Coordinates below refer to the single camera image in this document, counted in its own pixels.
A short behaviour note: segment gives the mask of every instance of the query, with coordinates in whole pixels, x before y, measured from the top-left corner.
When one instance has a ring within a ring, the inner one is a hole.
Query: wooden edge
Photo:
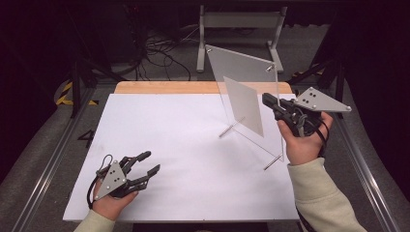
[[[261,93],[276,92],[276,83],[242,82]],[[280,82],[278,89],[281,94],[292,94],[290,85]],[[219,94],[220,88],[216,81],[122,81],[114,91],[115,94]]]

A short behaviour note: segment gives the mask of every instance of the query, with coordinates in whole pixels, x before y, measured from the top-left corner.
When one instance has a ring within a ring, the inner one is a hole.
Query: hand
[[[102,182],[98,180],[96,182],[96,186],[94,187],[93,197],[96,197],[101,185]],[[124,208],[126,208],[126,206],[128,206],[137,195],[137,191],[134,191],[121,199],[117,199],[110,195],[106,195],[102,199],[94,201],[93,211],[105,218],[115,221],[117,217],[120,216]]]
[[[322,112],[321,117],[323,123],[330,128],[332,126],[333,118],[325,112]],[[284,121],[279,120],[278,127],[286,141],[286,154],[291,165],[304,164],[317,159],[317,155],[322,148],[322,139],[320,139],[316,132],[311,136],[295,137],[292,130],[287,127]],[[321,125],[319,129],[326,138],[328,136],[328,131],[325,126]]]

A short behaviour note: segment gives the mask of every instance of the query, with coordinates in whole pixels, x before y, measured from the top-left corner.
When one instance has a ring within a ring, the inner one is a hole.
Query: beige sleeve
[[[87,217],[76,227],[74,232],[111,232],[114,224],[115,221],[90,210]]]
[[[288,165],[297,209],[315,231],[365,231],[349,200],[323,167],[324,161]]]

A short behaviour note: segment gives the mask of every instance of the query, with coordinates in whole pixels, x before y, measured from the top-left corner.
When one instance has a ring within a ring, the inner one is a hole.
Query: table
[[[247,84],[266,88],[263,83]],[[288,84],[280,83],[279,89],[288,93],[283,96],[293,96]],[[137,163],[128,178],[136,179],[157,164],[161,170],[124,210],[120,221],[298,219],[287,159],[264,171],[274,157],[262,148],[235,132],[218,138],[228,126],[218,92],[216,82],[120,82],[105,106],[64,220],[82,220],[87,214],[88,180],[105,154],[119,160],[146,150],[153,155]],[[262,117],[270,118],[262,120],[269,121],[270,130],[277,130],[272,110],[263,108]]]

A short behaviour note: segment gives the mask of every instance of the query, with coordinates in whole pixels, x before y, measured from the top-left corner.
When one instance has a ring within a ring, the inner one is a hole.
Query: person's arm
[[[330,128],[332,117],[322,113],[322,119]],[[304,230],[365,231],[357,222],[349,200],[324,169],[324,159],[317,157],[322,147],[317,133],[295,137],[283,121],[278,121],[278,127],[286,141],[288,171]],[[320,131],[325,137],[328,135],[325,126]]]
[[[100,181],[96,182],[93,197],[96,196],[101,184]],[[137,195],[138,192],[134,191],[121,199],[115,199],[107,195],[98,201],[94,201],[93,210],[90,210],[87,217],[76,227],[74,232],[112,231],[115,220]]]

